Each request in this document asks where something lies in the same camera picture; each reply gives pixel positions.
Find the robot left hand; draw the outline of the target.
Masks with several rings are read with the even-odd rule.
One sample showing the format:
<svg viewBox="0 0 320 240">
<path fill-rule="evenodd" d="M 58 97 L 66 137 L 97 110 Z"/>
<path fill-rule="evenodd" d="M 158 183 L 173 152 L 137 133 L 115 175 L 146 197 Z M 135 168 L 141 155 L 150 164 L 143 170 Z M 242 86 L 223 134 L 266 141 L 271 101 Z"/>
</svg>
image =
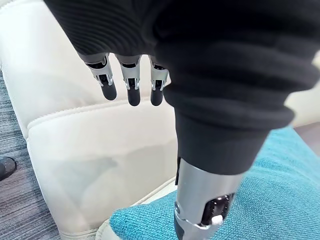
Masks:
<svg viewBox="0 0 320 240">
<path fill-rule="evenodd" d="M 83 61 L 151 56 L 170 75 L 180 240 L 208 240 L 228 215 L 270 131 L 287 126 L 291 93 L 320 72 L 317 0 L 48 0 Z"/>
</svg>

